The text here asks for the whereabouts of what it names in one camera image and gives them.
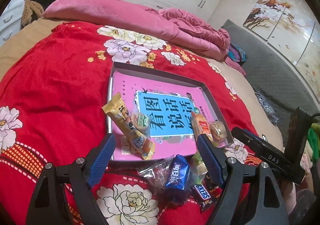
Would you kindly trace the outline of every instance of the colorful cloth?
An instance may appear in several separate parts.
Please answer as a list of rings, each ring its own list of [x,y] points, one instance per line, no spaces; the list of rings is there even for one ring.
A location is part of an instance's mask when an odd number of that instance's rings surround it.
[[[279,122],[279,118],[276,115],[276,112],[273,109],[273,107],[271,107],[271,105],[267,102],[266,98],[261,94],[260,91],[256,91],[254,94],[256,95],[261,107],[263,108],[270,122],[274,126],[276,126],[277,123]]]
[[[113,61],[205,83],[229,129],[238,126],[257,135],[236,91],[206,59],[124,29],[85,22],[59,25],[0,82],[0,202],[17,225],[25,224],[28,204],[44,165],[70,164],[105,136],[101,107],[106,103]],[[261,162],[242,144],[230,152],[245,164]],[[247,190],[244,185],[241,199]],[[181,208],[166,208],[151,195],[144,180],[128,171],[107,171],[92,192],[110,224],[204,224],[212,211],[200,213],[192,198]],[[68,185],[66,194],[75,224],[81,225]],[[124,215],[129,208],[128,198],[136,204],[130,215]],[[137,223],[129,220],[133,214]]]
[[[318,158],[319,158],[318,138],[315,131],[312,128],[309,128],[307,140],[313,151],[313,156],[311,161],[316,162],[318,161]]]
[[[247,60],[245,52],[234,43],[229,45],[228,57],[234,62],[245,62]]]

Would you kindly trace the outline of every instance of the snickers logo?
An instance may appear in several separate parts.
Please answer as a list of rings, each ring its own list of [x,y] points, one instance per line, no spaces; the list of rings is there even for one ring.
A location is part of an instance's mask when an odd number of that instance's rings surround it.
[[[174,183],[174,184],[179,183],[178,177],[180,174],[180,167],[181,167],[181,164],[175,164],[174,167],[172,168],[171,175],[170,175],[170,183]]]
[[[209,192],[202,184],[196,184],[195,189],[197,193],[200,195],[202,200],[209,200],[211,198]]]

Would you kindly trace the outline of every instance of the yellow snack package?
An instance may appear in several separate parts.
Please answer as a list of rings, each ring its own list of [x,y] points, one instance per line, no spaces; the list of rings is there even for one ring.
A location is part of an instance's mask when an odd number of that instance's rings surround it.
[[[132,124],[130,113],[121,98],[120,92],[102,107],[128,141],[139,152],[144,160],[150,160],[155,152],[155,144]]]

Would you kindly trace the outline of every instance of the white peony print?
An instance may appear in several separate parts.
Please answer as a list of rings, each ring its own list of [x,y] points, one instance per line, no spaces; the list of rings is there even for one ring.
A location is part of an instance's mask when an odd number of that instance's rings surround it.
[[[121,28],[116,28],[113,26],[105,26],[105,27],[100,27],[97,30],[98,34],[102,34],[102,35],[106,35],[106,36],[110,36],[113,37],[114,39],[117,40],[125,40],[128,42],[133,42],[134,39],[131,39],[128,34],[129,31],[128,30],[124,30]]]
[[[161,52],[161,54],[168,60],[171,61],[173,65],[181,65],[184,66],[185,63],[180,59],[180,56],[174,54],[173,52]]]
[[[159,208],[152,193],[139,185],[113,185],[100,187],[97,204],[110,225],[156,225]]]
[[[225,82],[225,85],[226,85],[226,87],[231,91],[231,93],[232,93],[233,95],[236,95],[236,94],[237,94],[236,91],[232,88],[230,82],[228,82],[228,81]]]
[[[242,164],[248,156],[247,149],[244,148],[244,144],[238,139],[234,138],[234,143],[225,148],[225,154],[227,157],[235,157]]]
[[[212,62],[210,62],[210,61],[207,61],[208,62],[208,64],[209,64],[209,66],[213,69],[213,70],[215,70],[215,72],[216,73],[219,73],[225,80],[226,80],[226,78],[222,75],[222,72],[221,72],[221,70],[217,67],[217,66],[215,66]]]
[[[140,34],[134,31],[129,32],[129,37],[136,41],[136,44],[142,44],[150,50],[162,49],[166,42],[151,35]]]
[[[15,108],[0,107],[0,149],[6,150],[16,142],[15,128],[22,128],[22,122],[18,120],[19,111]]]
[[[113,55],[114,62],[130,62],[134,65],[147,61],[146,53],[150,52],[148,48],[124,40],[108,40],[104,46],[107,47],[108,54]]]

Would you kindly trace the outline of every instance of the metal screw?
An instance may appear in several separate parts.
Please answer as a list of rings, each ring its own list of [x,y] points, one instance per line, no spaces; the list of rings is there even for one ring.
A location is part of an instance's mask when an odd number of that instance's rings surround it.
[[[234,157],[229,157],[229,158],[228,158],[228,162],[229,162],[230,164],[235,164],[236,161],[237,161],[237,159],[235,159]]]
[[[45,166],[44,166],[46,169],[50,169],[52,167],[52,163],[47,163]]]
[[[79,158],[76,160],[76,163],[77,163],[77,164],[83,164],[83,163],[84,163],[84,158],[83,158],[83,157],[79,157]]]
[[[261,163],[262,168],[267,169],[269,167],[269,165],[266,162],[262,162]]]

